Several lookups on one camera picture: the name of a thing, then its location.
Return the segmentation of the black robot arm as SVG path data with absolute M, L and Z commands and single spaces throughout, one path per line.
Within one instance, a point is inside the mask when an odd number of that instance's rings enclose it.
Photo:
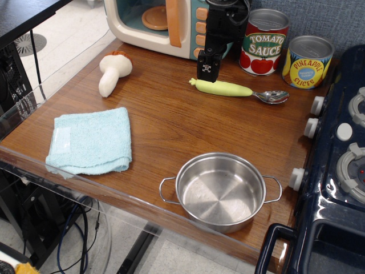
M 248 23 L 250 1 L 207 1 L 204 49 L 197 58 L 197 78 L 215 82 L 228 45 L 243 39 Z

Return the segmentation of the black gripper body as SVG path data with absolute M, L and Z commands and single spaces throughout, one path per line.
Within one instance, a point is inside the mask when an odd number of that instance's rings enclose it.
M 204 51 L 223 54 L 226 45 L 241 36 L 241 11 L 237 5 L 209 6 Z

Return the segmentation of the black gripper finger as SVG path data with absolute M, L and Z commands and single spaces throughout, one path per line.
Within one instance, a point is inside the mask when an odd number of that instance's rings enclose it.
M 219 75 L 221 54 L 209 55 L 200 50 L 197 58 L 197 78 L 214 83 Z

